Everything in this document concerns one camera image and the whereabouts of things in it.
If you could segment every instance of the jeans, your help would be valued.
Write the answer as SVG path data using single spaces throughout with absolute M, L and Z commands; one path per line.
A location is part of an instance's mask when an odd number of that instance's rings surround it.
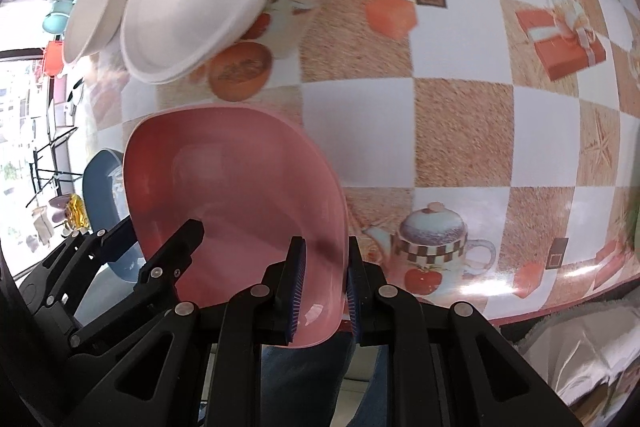
M 329 427 L 354 349 L 351 333 L 336 333 L 305 349 L 265 347 L 260 427 Z M 387 359 L 387 347 L 379 347 L 373 376 L 348 427 L 386 426 Z

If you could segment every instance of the silver bolt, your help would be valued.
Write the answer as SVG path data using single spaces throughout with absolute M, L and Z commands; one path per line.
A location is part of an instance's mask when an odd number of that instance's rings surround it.
M 196 306 L 194 306 L 192 302 L 181 302 L 175 307 L 175 314 L 180 315 L 180 317 L 186 317 L 187 315 L 191 315 L 194 309 L 196 309 Z
M 390 299 L 398 295 L 398 288 L 396 288 L 395 286 L 391 286 L 390 284 L 385 284 L 384 286 L 380 286 L 380 288 L 378 288 L 378 293 L 381 297 Z
M 468 302 L 458 302 L 458 304 L 453 306 L 453 311 L 456 312 L 456 315 L 460 315 L 461 317 L 470 317 L 474 312 L 474 309 Z
M 264 284 L 257 284 L 253 288 L 251 288 L 251 295 L 254 297 L 266 297 L 269 295 L 271 289 Z

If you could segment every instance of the gift bow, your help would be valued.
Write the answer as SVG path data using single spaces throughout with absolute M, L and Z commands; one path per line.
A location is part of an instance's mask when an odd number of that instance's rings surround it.
M 589 67 L 595 66 L 596 55 L 591 45 L 596 41 L 596 34 L 582 5 L 577 0 L 553 0 L 552 5 L 549 13 L 554 17 L 554 25 L 530 28 L 527 32 L 529 40 L 542 42 L 556 37 L 575 39 L 587 53 Z

